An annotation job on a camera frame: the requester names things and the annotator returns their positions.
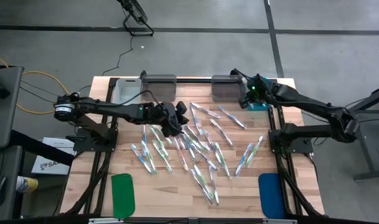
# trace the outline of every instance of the yellow cable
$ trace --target yellow cable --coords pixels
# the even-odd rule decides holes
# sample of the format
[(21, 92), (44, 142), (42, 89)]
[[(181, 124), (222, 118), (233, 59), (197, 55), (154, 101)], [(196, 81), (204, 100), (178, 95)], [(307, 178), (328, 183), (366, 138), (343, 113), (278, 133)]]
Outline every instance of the yellow cable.
[[(7, 63), (5, 63), (5, 61), (3, 59), (0, 58), (0, 61), (5, 65), (5, 67), (9, 68), (8, 65), (7, 65)], [(69, 94), (69, 91), (66, 89), (66, 87), (56, 77), (54, 77), (53, 75), (50, 75), (50, 74), (45, 73), (45, 72), (38, 72), (38, 71), (24, 72), (22, 75), (27, 75), (27, 74), (40, 74), (40, 75), (48, 76), (48, 77), (52, 78), (53, 80), (55, 80), (63, 88), (63, 90), (65, 90), (66, 94)], [(19, 109), (21, 109), (22, 111), (25, 111), (27, 113), (32, 113), (32, 114), (50, 114), (50, 113), (54, 112), (54, 110), (52, 110), (52, 111), (46, 111), (46, 112), (36, 112), (36, 111), (31, 111), (31, 110), (25, 109), (25, 108), (23, 108), (19, 104), (16, 104), (16, 106)]]

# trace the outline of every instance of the concrete floor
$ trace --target concrete floor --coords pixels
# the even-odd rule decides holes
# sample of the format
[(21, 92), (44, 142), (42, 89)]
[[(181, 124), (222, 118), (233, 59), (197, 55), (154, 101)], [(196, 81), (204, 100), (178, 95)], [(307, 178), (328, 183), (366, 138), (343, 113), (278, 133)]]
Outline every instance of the concrete floor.
[[(139, 0), (149, 25), (161, 28), (268, 29), (262, 0)], [(379, 0), (270, 0), (276, 29), (379, 30)], [(120, 27), (123, 14), (114, 0), (0, 0), (0, 24)], [(379, 88), (379, 35), (276, 36), (284, 77), (294, 78), (304, 95), (346, 105)], [(0, 30), (0, 57), (9, 65), (55, 75), (70, 91), (89, 85), (92, 78), (114, 67), (129, 49), (125, 32), (35, 32)], [(277, 77), (269, 34), (162, 32), (135, 38), (133, 51), (108, 75), (173, 73), (177, 76), (245, 73)], [(28, 75), (24, 80), (62, 94), (52, 80)], [(50, 100), (52, 95), (30, 88)], [(25, 92), (26, 108), (48, 111), (52, 105)], [(305, 124), (318, 121), (304, 117)], [(40, 139), (73, 133), (52, 114), (37, 116), (17, 111), (14, 129)], [(355, 183), (367, 171), (357, 143), (329, 139), (314, 147), (319, 187), (327, 215), (379, 222), (379, 179)], [(55, 181), (60, 185), (62, 180)], [(28, 215), (50, 215), (60, 187), (33, 194)], [(41, 195), (56, 195), (44, 202)]]

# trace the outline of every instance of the white paper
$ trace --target white paper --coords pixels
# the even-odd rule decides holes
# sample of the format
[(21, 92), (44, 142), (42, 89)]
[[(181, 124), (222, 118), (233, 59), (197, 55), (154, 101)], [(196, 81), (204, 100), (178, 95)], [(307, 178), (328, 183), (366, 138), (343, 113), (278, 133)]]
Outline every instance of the white paper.
[[(74, 143), (68, 139), (43, 138), (42, 142), (49, 146), (56, 147), (57, 149), (71, 155), (76, 154), (76, 152), (73, 151)], [(51, 161), (42, 156), (37, 156), (32, 169), (32, 173), (35, 174), (66, 175), (68, 171), (69, 166), (66, 166), (65, 164), (59, 164), (58, 162)]]

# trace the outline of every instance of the wooden table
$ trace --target wooden table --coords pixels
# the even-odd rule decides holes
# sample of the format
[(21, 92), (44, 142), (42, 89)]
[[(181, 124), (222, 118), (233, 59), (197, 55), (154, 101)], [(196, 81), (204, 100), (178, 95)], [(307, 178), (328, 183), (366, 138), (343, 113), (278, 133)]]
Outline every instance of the wooden table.
[[(105, 100), (111, 77), (94, 77), (90, 97)], [(292, 78), (279, 78), (278, 82), (294, 87)], [(111, 193), (111, 176), (115, 174), (129, 173), (133, 177), (136, 210), (132, 217), (203, 217), (203, 218), (263, 218), (265, 217), (260, 202), (260, 191), (258, 188), (258, 177), (264, 173), (276, 173), (276, 161), (269, 149), (268, 135), (269, 122), (267, 112), (249, 112), (240, 109), (238, 103), (214, 103), (211, 97), (210, 84), (177, 84), (177, 97), (175, 102), (183, 101), (187, 107), (190, 102), (198, 103), (206, 109), (221, 114), (218, 120), (220, 126), (233, 141), (236, 149), (232, 149), (221, 138), (210, 124), (211, 116), (197, 111), (197, 116), (202, 127), (209, 131), (211, 139), (218, 142), (222, 148), (225, 160), (233, 175), (241, 156), (247, 145), (256, 143), (259, 136), (264, 136), (264, 141), (249, 169), (243, 168), (239, 177), (229, 180), (223, 169), (215, 175), (217, 191), (220, 197), (220, 206), (209, 206), (202, 191), (194, 182), (190, 173), (183, 170), (178, 152), (173, 147), (168, 147), (171, 156), (170, 164), (173, 173), (168, 174), (166, 168), (151, 144), (154, 136), (148, 132), (148, 147), (155, 158), (158, 175), (150, 175), (143, 165), (138, 161), (130, 146), (137, 145), (140, 148), (141, 131), (139, 126), (127, 123), (119, 119), (119, 136), (115, 152), (112, 154), (108, 181), (105, 189), (102, 216), (113, 216), (113, 203)], [(224, 116), (218, 109), (223, 105), (226, 110), (232, 112), (238, 119), (248, 125), (247, 130), (242, 130), (238, 125)], [(301, 111), (297, 108), (284, 108), (286, 122), (296, 125), (304, 125)], [(190, 119), (189, 126), (195, 130), (192, 114), (188, 110), (185, 114)], [(96, 122), (101, 121), (101, 116), (91, 114), (90, 117)], [(184, 151), (185, 159), (190, 167), (192, 162), (188, 151)], [(91, 167), (93, 164), (93, 152), (85, 152), (76, 158), (70, 171), (61, 212), (67, 211), (78, 200), (88, 185)], [(319, 188), (311, 162), (302, 154), (292, 155), (297, 184), (308, 201), (323, 213), (323, 206)], [(211, 186), (207, 164), (198, 159), (203, 175)], [(289, 190), (289, 202), (294, 211), (292, 193)], [(93, 206), (96, 204), (98, 189), (94, 191)]]

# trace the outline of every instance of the green mat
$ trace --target green mat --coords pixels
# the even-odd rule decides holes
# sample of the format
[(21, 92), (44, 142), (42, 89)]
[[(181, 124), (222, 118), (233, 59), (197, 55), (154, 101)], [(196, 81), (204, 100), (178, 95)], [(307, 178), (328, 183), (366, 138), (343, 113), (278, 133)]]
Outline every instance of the green mat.
[(135, 211), (134, 184), (129, 174), (112, 176), (113, 216), (128, 218)]

